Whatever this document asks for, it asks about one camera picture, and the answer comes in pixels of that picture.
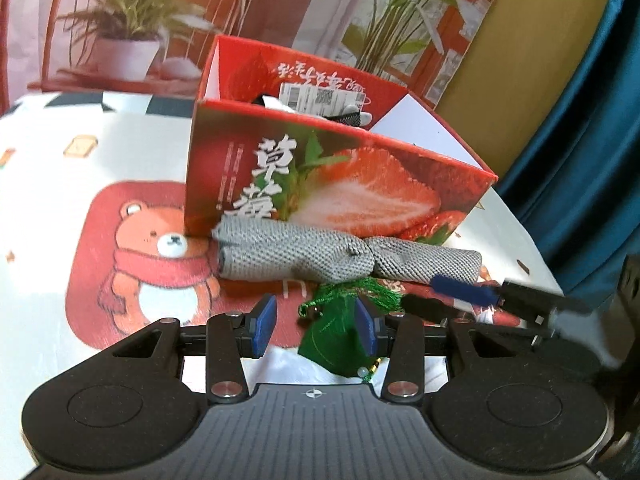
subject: yellow wall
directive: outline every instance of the yellow wall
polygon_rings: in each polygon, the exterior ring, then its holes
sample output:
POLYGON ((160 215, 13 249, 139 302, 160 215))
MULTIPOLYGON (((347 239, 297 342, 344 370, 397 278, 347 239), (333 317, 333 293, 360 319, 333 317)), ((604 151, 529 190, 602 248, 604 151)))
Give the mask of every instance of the yellow wall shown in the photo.
POLYGON ((495 1, 437 111, 499 176, 555 104, 606 1, 495 1))

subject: open box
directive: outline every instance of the open box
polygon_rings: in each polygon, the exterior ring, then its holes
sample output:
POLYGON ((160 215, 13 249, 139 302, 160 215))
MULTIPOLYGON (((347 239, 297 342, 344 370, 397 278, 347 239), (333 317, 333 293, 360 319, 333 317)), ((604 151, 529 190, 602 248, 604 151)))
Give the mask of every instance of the open box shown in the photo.
POLYGON ((496 179, 406 88, 218 36, 194 109, 185 225, 208 236, 222 215, 235 214, 441 244, 496 179), (355 128, 251 104, 260 94, 329 108, 352 99, 372 121, 355 128))

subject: barcode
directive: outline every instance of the barcode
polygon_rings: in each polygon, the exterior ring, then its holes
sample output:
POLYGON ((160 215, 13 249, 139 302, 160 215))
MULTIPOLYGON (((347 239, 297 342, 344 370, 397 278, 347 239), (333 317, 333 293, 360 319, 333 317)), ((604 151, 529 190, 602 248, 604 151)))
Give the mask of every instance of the barcode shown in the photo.
POLYGON ((318 94, 316 95, 316 104, 317 105, 330 105, 331 98, 334 95, 334 91, 330 88, 319 88, 318 94))
POLYGON ((287 106, 289 108, 293 108, 294 110, 298 106, 298 100, 300 99, 300 87, 292 86, 289 89, 289 101, 287 102, 287 106))

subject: bear's white belly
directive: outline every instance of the bear's white belly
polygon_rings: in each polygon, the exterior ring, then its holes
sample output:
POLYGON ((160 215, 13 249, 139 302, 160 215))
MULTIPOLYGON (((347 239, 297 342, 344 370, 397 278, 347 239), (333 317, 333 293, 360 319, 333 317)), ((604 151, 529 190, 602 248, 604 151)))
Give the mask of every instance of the bear's white belly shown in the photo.
POLYGON ((163 317, 177 317, 180 323, 186 323, 198 311, 198 296, 192 286, 162 288, 142 283, 138 301, 142 314, 151 322, 163 317))

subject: white flower pot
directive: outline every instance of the white flower pot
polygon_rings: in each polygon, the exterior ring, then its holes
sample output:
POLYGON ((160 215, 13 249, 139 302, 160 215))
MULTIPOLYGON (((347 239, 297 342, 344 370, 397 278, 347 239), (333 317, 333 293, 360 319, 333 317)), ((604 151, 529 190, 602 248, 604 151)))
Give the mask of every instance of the white flower pot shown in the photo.
POLYGON ((97 38, 93 58, 101 76, 122 81, 142 81, 159 48, 158 41, 97 38))

